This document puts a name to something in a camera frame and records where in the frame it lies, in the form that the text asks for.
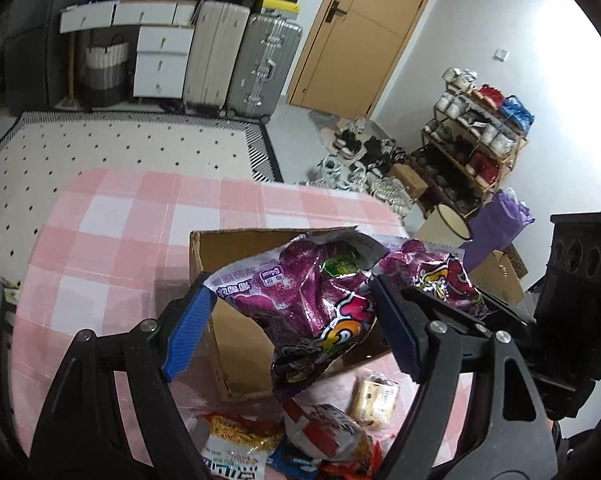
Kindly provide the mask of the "small pastry packet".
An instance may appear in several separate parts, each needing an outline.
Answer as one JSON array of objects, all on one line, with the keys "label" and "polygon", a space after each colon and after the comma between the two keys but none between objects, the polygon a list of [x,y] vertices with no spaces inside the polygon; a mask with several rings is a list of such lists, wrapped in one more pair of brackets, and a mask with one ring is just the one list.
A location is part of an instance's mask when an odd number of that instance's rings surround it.
[{"label": "small pastry packet", "polygon": [[367,373],[359,376],[349,416],[361,427],[386,429],[391,423],[399,390],[401,387],[398,382],[383,374]]}]

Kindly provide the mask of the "yellow noodle snack bag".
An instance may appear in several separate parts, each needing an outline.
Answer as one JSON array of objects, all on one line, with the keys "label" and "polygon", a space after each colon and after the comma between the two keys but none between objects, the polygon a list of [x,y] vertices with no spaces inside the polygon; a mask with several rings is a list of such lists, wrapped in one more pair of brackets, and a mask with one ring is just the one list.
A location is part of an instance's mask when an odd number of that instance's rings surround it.
[{"label": "yellow noodle snack bag", "polygon": [[264,480],[267,460],[284,437],[281,422],[258,422],[238,415],[203,416],[208,437],[200,452],[218,479]]}]

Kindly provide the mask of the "red white snack bag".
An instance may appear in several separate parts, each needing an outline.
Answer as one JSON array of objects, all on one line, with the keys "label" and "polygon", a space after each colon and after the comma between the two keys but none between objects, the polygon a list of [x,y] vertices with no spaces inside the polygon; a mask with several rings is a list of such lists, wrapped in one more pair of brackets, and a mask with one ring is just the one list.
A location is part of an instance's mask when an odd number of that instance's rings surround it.
[{"label": "red white snack bag", "polygon": [[368,465],[372,440],[358,422],[332,404],[282,403],[287,440],[313,460]]}]

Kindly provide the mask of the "purple snack bag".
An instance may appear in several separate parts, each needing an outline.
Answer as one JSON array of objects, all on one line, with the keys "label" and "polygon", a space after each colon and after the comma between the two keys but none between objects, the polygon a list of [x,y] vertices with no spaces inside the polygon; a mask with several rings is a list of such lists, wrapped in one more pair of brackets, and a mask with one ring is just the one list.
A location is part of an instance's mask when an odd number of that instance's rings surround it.
[{"label": "purple snack bag", "polygon": [[283,401],[368,337],[377,322],[375,275],[478,320],[491,312],[450,247],[354,229],[300,234],[224,266],[205,285],[267,335],[272,393]]}]

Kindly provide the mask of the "open cardboard box on floor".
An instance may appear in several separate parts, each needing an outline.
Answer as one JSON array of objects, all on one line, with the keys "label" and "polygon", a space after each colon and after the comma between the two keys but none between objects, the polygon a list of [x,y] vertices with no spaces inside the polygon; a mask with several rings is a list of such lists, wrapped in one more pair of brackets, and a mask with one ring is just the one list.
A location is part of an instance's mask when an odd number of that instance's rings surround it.
[{"label": "open cardboard box on floor", "polygon": [[514,266],[504,252],[495,250],[470,272],[473,285],[510,307],[524,300],[524,290]]}]

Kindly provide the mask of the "brown cardboard box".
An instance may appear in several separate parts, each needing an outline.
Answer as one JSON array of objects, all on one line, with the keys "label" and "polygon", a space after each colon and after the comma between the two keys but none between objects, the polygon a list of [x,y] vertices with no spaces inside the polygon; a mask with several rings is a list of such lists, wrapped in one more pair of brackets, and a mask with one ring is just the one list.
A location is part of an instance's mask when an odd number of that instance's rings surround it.
[{"label": "brown cardboard box", "polygon": [[[190,235],[190,274],[192,278],[197,278],[198,274],[205,272],[208,275],[207,281],[213,273],[224,266],[261,252],[268,252],[301,234],[323,234],[340,229],[354,228],[193,232]],[[223,399],[236,402],[274,396],[270,377],[273,345],[251,318],[217,297],[205,330],[212,344],[212,369]],[[380,344],[377,319],[368,337],[333,361],[320,377],[339,374],[343,370],[349,370],[363,362],[383,356],[385,352]]]}]

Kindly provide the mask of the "pink checked tablecloth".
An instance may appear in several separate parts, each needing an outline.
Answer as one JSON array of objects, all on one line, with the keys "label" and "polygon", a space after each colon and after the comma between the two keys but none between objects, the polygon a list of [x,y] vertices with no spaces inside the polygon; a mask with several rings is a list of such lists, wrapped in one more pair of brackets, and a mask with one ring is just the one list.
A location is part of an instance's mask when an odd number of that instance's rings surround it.
[{"label": "pink checked tablecloth", "polygon": [[125,333],[186,293],[192,233],[336,226],[404,234],[365,194],[152,171],[80,174],[38,231],[16,308],[10,379],[20,445],[30,448],[77,332]]}]

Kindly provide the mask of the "wooden shoe rack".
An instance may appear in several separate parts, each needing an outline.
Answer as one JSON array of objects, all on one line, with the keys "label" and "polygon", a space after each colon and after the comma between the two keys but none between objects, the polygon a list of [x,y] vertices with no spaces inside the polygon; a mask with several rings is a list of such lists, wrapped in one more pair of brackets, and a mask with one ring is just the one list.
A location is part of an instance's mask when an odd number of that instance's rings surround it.
[{"label": "wooden shoe rack", "polygon": [[514,170],[535,116],[517,96],[480,86],[474,70],[450,67],[442,80],[445,88],[409,162],[427,182],[427,198],[470,219]]}]

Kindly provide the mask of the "small brown box by shoes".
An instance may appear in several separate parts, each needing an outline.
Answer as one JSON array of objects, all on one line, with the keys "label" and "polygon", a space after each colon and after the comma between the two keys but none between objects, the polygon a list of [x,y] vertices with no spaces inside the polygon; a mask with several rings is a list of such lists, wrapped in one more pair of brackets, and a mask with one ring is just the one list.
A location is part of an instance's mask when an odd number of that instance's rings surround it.
[{"label": "small brown box by shoes", "polygon": [[395,164],[389,170],[389,175],[401,181],[409,196],[414,200],[419,200],[427,190],[427,182],[409,165]]}]

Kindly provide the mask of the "white dotted floor rug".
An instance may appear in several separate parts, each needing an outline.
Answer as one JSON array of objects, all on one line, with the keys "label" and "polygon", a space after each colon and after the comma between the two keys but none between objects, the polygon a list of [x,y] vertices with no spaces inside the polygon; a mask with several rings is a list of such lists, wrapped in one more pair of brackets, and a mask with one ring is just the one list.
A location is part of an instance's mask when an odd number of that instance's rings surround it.
[{"label": "white dotted floor rug", "polygon": [[93,169],[279,182],[265,126],[147,112],[25,112],[0,139],[0,278],[23,281],[60,193]]}]

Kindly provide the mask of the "wooden door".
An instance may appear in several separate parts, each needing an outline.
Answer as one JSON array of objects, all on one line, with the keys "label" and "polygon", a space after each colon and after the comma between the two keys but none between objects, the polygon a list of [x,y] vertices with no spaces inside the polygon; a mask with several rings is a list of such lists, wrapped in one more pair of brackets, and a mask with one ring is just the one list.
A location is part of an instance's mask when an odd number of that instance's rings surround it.
[{"label": "wooden door", "polygon": [[323,0],[296,64],[288,102],[369,118],[429,0]]}]

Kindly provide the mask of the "grey white laundry basket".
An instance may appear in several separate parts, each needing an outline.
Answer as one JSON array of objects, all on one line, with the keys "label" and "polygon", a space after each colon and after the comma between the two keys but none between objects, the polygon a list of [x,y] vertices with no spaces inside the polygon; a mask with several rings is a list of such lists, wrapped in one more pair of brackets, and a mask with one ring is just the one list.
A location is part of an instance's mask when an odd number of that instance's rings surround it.
[{"label": "grey white laundry basket", "polygon": [[108,44],[89,44],[84,59],[88,107],[110,107],[124,101],[129,42],[121,34],[115,34]]}]

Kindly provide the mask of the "silver suitcase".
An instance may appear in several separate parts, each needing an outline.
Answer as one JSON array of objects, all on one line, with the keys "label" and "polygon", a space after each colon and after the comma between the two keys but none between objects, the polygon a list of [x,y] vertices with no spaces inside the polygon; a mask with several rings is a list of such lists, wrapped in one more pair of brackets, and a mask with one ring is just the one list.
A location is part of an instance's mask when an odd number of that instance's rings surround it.
[{"label": "silver suitcase", "polygon": [[302,27],[284,18],[250,16],[227,94],[229,116],[269,122],[302,36]]}]

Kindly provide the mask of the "white drawer desk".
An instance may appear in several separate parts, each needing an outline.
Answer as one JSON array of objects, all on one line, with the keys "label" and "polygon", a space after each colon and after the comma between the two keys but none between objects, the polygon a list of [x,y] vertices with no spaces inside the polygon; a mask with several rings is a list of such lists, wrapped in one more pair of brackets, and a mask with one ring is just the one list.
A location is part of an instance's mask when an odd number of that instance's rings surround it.
[{"label": "white drawer desk", "polygon": [[106,0],[61,10],[60,32],[132,26],[138,29],[133,95],[183,96],[197,4],[186,0]]}]

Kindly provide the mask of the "beige suitcase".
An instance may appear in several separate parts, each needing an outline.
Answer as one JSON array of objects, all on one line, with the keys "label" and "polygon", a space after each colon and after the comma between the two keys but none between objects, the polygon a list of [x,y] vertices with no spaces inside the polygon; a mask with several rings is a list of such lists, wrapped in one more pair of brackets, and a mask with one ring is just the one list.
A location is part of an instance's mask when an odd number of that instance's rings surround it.
[{"label": "beige suitcase", "polygon": [[198,14],[190,49],[183,99],[191,105],[223,108],[250,9],[206,1]]}]

